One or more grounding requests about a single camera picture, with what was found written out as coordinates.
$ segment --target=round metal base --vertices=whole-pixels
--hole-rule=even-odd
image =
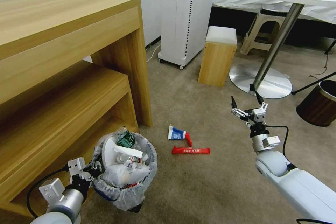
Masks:
[[[253,84],[259,68],[257,65],[234,66],[230,70],[230,79],[239,89],[255,95],[255,92],[250,91],[250,84]],[[264,98],[277,99],[289,95],[292,89],[293,86],[286,75],[270,68],[257,91]]]

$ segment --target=round white table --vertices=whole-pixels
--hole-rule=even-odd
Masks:
[[[250,84],[254,84],[258,93],[264,98],[282,98],[289,95],[293,89],[287,75],[270,69],[280,47],[287,38],[304,5],[336,7],[336,0],[281,0],[292,2],[292,6],[279,29],[277,36],[269,50],[268,57],[262,65],[237,65],[230,70],[231,81],[241,90],[255,95],[250,91]]]

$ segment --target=white plastic stool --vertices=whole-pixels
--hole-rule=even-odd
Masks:
[[[198,82],[223,86],[237,49],[236,29],[210,26]]]
[[[286,14],[287,13],[285,12],[260,9],[250,27],[250,30],[248,33],[246,33],[240,52],[244,55],[247,55],[252,48],[269,51],[272,45],[272,40],[277,35],[279,28],[285,20]],[[262,25],[268,21],[274,21],[278,23],[279,27],[275,25],[272,33],[270,34],[259,32]],[[256,42],[257,37],[264,38],[265,43]]]

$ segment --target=floor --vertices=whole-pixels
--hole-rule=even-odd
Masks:
[[[273,68],[288,74],[298,89],[314,79],[310,74],[323,70],[323,49],[330,41],[297,43],[282,47]],[[252,51],[248,56],[236,52],[232,65],[262,62],[265,53]],[[147,51],[149,58],[155,48]],[[154,125],[140,126],[158,153],[158,172],[146,193],[140,213],[122,212],[97,194],[82,208],[82,224],[94,223],[296,223],[300,215],[254,167],[249,129],[231,111],[231,95],[242,109],[258,105],[255,97],[227,80],[223,88],[197,82],[202,54],[184,70],[160,64],[157,52],[148,62]],[[336,69],[335,55],[329,56],[327,73]],[[321,128],[303,121],[296,106],[311,89],[269,102],[267,123],[288,125],[287,157],[300,169],[316,176],[336,190],[336,123]],[[190,133],[195,147],[210,147],[210,155],[172,155],[174,145],[186,141],[167,140],[168,126]],[[270,130],[285,136],[285,130]],[[30,220],[0,211],[1,223],[29,223]]]

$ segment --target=wooden shelf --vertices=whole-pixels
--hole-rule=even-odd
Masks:
[[[122,97],[131,97],[126,75],[84,61],[60,72],[56,82],[61,84],[7,116],[1,125],[3,202],[13,200]],[[79,142],[74,146],[81,153],[85,149],[86,158],[92,151]]]
[[[88,162],[104,133],[152,126],[141,3],[5,0],[0,25],[0,208],[29,216],[34,181]],[[46,210],[38,191],[32,205]]]
[[[114,118],[111,114],[113,109],[109,110],[103,115],[94,125],[92,125],[74,144],[72,144],[57,160],[52,163],[43,173],[41,173],[29,186],[27,186],[19,195],[17,195],[11,204],[16,206],[16,209],[21,209],[20,214],[31,216],[26,208],[27,192],[31,186],[43,176],[58,170],[67,161],[72,158],[83,157],[85,163],[90,162],[93,148],[97,144],[98,140],[111,132],[116,131],[120,127],[126,126],[129,131],[138,132],[138,127],[130,125],[129,123],[122,121],[118,118]],[[68,172],[62,172],[56,174],[54,177],[61,179],[64,186],[69,184],[70,175]],[[44,214],[47,208],[47,202],[43,199],[40,192],[36,188],[30,197],[31,207],[38,214]]]

